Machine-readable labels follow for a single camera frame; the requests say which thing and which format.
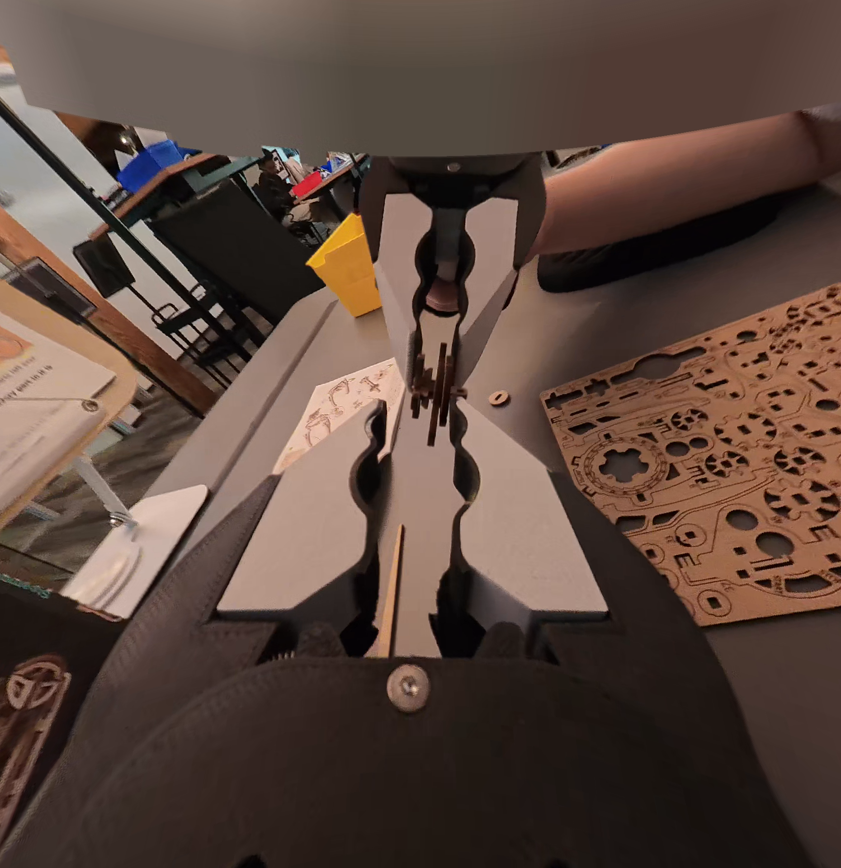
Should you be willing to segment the black metal pole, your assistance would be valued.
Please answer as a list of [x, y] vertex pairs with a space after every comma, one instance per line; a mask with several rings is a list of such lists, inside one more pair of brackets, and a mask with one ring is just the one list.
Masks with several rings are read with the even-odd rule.
[[221, 322], [206, 310], [192, 292], [151, 252], [151, 250], [138, 239], [122, 221], [111, 212], [100, 198], [87, 186], [57, 155], [28, 127], [12, 108], [0, 97], [0, 118], [17, 134], [34, 153], [43, 160], [46, 165], [62, 179], [86, 205], [106, 223], [113, 233], [123, 238], [125, 243], [135, 251], [136, 255], [150, 267], [154, 274], [181, 298], [188, 309], [194, 311], [195, 317], [192, 322], [203, 320], [222, 339], [231, 345], [236, 354], [245, 362], [251, 358], [244, 347], [243, 342], [236, 340], [233, 333], [228, 331]]

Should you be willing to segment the yellow plastic bin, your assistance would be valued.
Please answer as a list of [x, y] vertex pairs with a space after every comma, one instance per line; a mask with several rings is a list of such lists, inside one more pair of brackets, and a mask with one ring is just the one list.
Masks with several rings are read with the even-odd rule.
[[382, 300], [360, 214], [347, 216], [306, 265], [353, 317], [381, 309]]

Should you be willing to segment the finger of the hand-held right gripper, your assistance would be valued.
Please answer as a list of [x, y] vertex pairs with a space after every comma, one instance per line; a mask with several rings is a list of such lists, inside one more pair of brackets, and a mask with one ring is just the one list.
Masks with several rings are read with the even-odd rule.
[[432, 210], [411, 193], [386, 195], [373, 267], [393, 358], [407, 389], [413, 385], [418, 354], [420, 315], [415, 302], [423, 282], [416, 254], [432, 222]]
[[469, 379], [514, 288], [518, 211], [517, 201], [501, 198], [492, 198], [468, 211], [465, 229], [472, 242], [473, 263], [462, 285], [466, 311], [457, 333], [456, 384]]

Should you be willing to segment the wooden beam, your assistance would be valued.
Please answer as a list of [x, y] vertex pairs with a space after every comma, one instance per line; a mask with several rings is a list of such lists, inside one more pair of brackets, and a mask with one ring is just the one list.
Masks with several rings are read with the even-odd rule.
[[185, 369], [131, 320], [101, 298], [98, 292], [70, 269], [46, 245], [0, 205], [0, 254], [18, 266], [29, 259], [40, 259], [73, 289], [91, 302], [92, 325], [112, 341], [148, 378], [169, 392], [187, 411], [205, 418], [218, 396], [195, 374]]

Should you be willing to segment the black hanging box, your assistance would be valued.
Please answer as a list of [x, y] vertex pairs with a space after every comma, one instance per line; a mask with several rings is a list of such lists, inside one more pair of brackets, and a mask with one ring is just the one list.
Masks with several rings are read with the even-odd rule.
[[74, 258], [103, 298], [132, 289], [135, 278], [109, 234], [83, 241], [72, 248]]

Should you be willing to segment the black model kit box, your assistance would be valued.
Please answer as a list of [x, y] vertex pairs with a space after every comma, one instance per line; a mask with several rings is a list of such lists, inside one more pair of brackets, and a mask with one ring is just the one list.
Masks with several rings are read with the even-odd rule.
[[0, 573], [0, 847], [62, 754], [124, 625]]

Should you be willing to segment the blue plastic bin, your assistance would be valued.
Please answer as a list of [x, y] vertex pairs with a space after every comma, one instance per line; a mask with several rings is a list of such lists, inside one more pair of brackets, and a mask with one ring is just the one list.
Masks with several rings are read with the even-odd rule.
[[186, 156], [186, 150], [173, 140], [156, 142], [146, 146], [118, 172], [117, 182], [124, 190], [138, 193], [161, 171], [182, 163]]

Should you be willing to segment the person's right forearm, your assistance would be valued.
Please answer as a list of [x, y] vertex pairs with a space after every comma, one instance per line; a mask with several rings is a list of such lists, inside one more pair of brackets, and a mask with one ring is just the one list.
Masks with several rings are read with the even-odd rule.
[[527, 260], [610, 245], [841, 171], [841, 102], [614, 144], [545, 181]]

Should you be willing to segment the wooden-top desk with teal frame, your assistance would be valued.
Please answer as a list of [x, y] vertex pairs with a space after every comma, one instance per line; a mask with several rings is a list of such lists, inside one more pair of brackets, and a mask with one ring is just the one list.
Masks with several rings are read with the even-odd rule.
[[252, 157], [198, 153], [180, 163], [159, 171], [135, 193], [129, 193], [112, 211], [112, 215], [131, 228], [138, 222], [149, 220], [166, 204], [179, 203], [204, 193], [224, 180], [239, 178], [250, 168], [263, 161], [264, 154]]

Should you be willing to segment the rounded wooden display board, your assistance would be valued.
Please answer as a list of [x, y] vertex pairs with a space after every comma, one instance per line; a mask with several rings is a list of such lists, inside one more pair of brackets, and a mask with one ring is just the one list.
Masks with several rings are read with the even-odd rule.
[[115, 374], [115, 379], [111, 385], [98, 396], [98, 401], [104, 409], [104, 418], [88, 434], [75, 442], [44, 476], [37, 479], [27, 491], [0, 514], [1, 531], [24, 510], [24, 507], [29, 505], [37, 495], [40, 495], [47, 483], [53, 481], [60, 472], [70, 467], [75, 458], [84, 455], [85, 450], [116, 419], [119, 413], [127, 408], [137, 389], [137, 373], [122, 354], [108, 343], [1, 280], [0, 311], [33, 331], [101, 364]]

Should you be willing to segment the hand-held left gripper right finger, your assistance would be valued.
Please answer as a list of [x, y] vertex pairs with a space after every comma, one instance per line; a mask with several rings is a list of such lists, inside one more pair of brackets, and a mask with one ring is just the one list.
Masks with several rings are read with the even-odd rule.
[[464, 398], [451, 404], [461, 505], [431, 629], [444, 657], [471, 657], [499, 623], [530, 645], [547, 624], [600, 623], [609, 608], [545, 464]]

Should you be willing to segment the round clear disc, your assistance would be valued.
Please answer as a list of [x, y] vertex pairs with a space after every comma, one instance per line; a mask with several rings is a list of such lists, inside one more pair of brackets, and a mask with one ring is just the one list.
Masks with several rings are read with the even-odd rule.
[[80, 604], [92, 609], [104, 609], [131, 579], [141, 556], [141, 546], [135, 541], [96, 552], [93, 565], [87, 563], [77, 576], [71, 595]]

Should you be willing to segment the black framed plate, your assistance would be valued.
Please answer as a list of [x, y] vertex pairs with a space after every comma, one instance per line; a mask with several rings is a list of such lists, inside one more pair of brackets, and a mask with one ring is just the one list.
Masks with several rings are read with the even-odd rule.
[[15, 266], [3, 281], [77, 325], [87, 322], [97, 306], [39, 257]]

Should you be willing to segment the illustrated instruction booklet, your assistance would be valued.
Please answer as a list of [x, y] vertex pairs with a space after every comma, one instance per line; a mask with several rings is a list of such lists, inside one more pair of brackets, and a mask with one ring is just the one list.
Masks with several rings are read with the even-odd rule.
[[393, 451], [404, 396], [405, 384], [394, 358], [317, 385], [276, 460], [273, 474], [284, 472], [375, 400], [384, 401], [387, 407], [385, 443], [380, 459], [387, 457]]

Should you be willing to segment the wooden model assembly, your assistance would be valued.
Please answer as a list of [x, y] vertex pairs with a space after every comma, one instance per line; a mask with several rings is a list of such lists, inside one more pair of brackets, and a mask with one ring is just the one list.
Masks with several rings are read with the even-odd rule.
[[424, 353], [416, 353], [409, 367], [411, 418], [428, 413], [426, 445], [431, 448], [435, 446], [438, 430], [447, 425], [456, 398], [467, 395], [465, 389], [455, 385], [456, 360], [456, 351], [442, 342], [433, 367], [426, 366]]

